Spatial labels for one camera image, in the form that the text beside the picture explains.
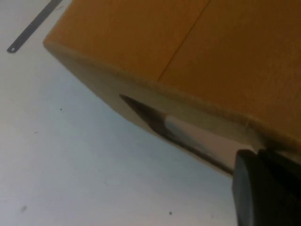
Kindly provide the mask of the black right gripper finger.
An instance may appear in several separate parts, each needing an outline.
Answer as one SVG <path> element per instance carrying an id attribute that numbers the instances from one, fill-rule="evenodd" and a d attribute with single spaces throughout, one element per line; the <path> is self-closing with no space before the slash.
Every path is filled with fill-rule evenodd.
<path id="1" fill-rule="evenodd" d="M 275 151 L 239 150 L 232 193 L 239 226 L 301 224 L 301 166 Z"/>

